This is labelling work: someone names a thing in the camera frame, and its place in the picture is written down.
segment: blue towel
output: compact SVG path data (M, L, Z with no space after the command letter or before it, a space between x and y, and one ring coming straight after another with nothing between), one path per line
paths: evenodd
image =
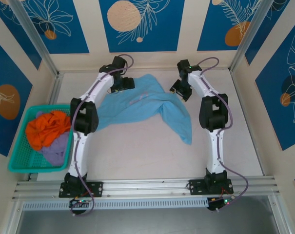
M184 143L192 144L191 118L178 97L165 93L150 74L135 78L134 82L135 89L106 95L98 108L98 130L110 124L143 121L159 113Z

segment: beige wall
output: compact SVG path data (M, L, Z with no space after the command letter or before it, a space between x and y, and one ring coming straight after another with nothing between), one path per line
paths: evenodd
M294 25L295 0L291 0L251 65L243 59L233 75L264 170L275 176L295 225L295 145L282 151L255 83Z
M195 62L210 56L217 56L220 59L220 67L228 67L236 50L197 51L209 3L210 0L185 0L177 51L129 53L135 59L134 67L172 68L181 59L189 59ZM112 61L99 2L98 0L74 0L74 4L90 54L59 54L51 55L51 57L60 71L98 69ZM208 61L205 66L214 65L214 62Z
M25 109L27 110L32 105L46 104L53 87L54 77L43 63L41 63L39 71L34 67L1 19L0 45L33 85ZM16 181L24 177L23 174L15 174L8 171L7 164L11 152L12 148L8 157L0 155L0 228L5 213L8 212L8 204L12 199Z

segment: green plastic basket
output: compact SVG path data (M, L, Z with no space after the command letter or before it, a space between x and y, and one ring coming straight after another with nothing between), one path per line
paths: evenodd
M66 149L65 161L63 165L51 165L42 154L31 148L26 137L26 126L28 122L36 118L37 112L42 111L49 113L51 111L63 111L70 115L70 105L44 105L33 106L26 112L25 119L22 123L17 141L15 143L13 153L8 165L8 169L12 172L19 173L42 173L61 171L67 167L68 159L71 154L71 145L73 140L73 131L70 132L68 145Z

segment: orange cloth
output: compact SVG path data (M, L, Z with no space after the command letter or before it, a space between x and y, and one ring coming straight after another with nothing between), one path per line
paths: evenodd
M30 121L26 127L26 136L30 146L38 151L49 147L64 132L70 130L70 117L62 111L51 111Z

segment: purple cable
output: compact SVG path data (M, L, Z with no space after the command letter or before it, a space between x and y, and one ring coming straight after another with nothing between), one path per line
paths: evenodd
M197 65L200 65L202 62L204 62L204 61L206 61L206 60L209 60L209 59L216 59L216 64L215 64L214 66L212 66L212 67L209 67L209 68L204 69L204 70L201 72L201 74L200 74L200 79L201 79L201 81L205 84L205 86L207 87L208 90L210 90L211 87L209 87L209 85L205 82L205 80L203 79L203 76L202 76L202 75L204 74L204 72L209 71L209 70L215 68L216 66L218 66L218 64L220 63L220 60L219 60L217 57L209 57L209 58L206 58L206 59L200 61L200 62L197 64ZM220 136L221 131L224 131L224 130L226 130L226 129L229 129L229 128L231 128L231 127L233 126L233 115L232 115L231 109L230 109L229 105L226 103L226 101L225 101L220 95L218 95L217 93L215 93L214 91L211 90L211 93L212 93L213 95L215 95L218 99L220 99L220 101L223 102L223 104L225 105L225 107L226 107L226 109L228 110L229 115L230 115L230 125L227 126L227 127L225 127L225 128L220 129L220 130L218 131L218 133L217 133L217 139L216 139L216 145L217 145L217 158L218 158L218 160L219 160L221 166L222 166L225 170L228 170L228 171L230 171L230 172L232 172L232 173L238 175L239 177L243 178L243 179L246 181L246 187L245 187L245 189L244 189L244 190L243 190L243 191L242 191L242 192L241 192L241 193L240 193L240 194L239 194L234 200L232 200L232 202L230 202L230 204L232 204L234 201L236 201L237 199L239 199L240 197L242 197L242 196L244 195L244 193L247 191L247 189L248 189L248 187L249 187L249 182L248 182L248 179L247 179L246 177L244 177L242 174L240 174L240 173L238 173L238 172L235 172L235 171L233 171L232 169L226 167L226 166L223 164L223 162L221 161L221 157L220 157L220 138L219 138L219 136Z
M93 87L91 88L91 90L88 92L88 95L90 95L90 94L92 93L92 91L95 89L95 87L97 86L97 84L100 83L100 82L101 82L106 76L108 76L109 74L111 74L111 73L113 73L113 72L117 72L117 71L123 71L123 70L125 70L125 69L127 70L127 69L129 69L129 68L131 68L131 67L133 66L133 64L134 64L134 59L133 59L132 56L127 55L127 54L121 54L121 55L118 55L118 57L121 57L121 56L127 56L127 57L129 57L129 58L131 59L132 62L131 62L131 64L130 64L130 66L125 67L125 68L115 69L115 70L112 70L112 71L106 73L105 75L103 75L103 76L99 79L99 81L96 82L96 83L93 85ZM90 189L88 188L88 186L87 186L86 183L84 182L84 180L83 180L83 178L82 178L82 176L81 176L81 174L80 174L80 172L79 172L79 169L78 169L77 163L76 163L76 161L77 161L77 149L78 149L78 145L79 145L79 138L80 138L80 135L79 135L79 132L75 131L75 129L74 129L74 125L75 125L75 121L76 121L76 118L77 118L77 114L78 114L78 112L79 112L81 106L83 105L83 103L84 103L87 99L88 99L88 97L85 97L85 98L81 101L81 103L78 105L78 107L76 108L76 111L75 111L74 116L73 116L72 125L71 125L72 130L73 130L75 133L77 133L77 135L78 135L78 141L77 141L76 147L75 147L75 149L74 149L74 162L75 162L75 169L76 169L76 172L77 172L77 175L78 175L80 181L82 182L84 188L87 190L87 192L88 192L88 194L90 195L91 200L92 200L92 208L91 208L91 210L90 210L88 213L79 214L79 216L84 216L84 215L87 215L87 214L91 213L92 210L94 209L94 205L95 205L95 201L94 201L94 197L93 197L93 195L92 195L92 192L90 191ZM73 213L73 215L76 215L76 214L74 214L74 212L73 212L73 208L76 207L77 204L80 204L80 203L79 203L79 202L75 203L75 204L71 207L71 209L70 209L70 211L71 211L71 213Z

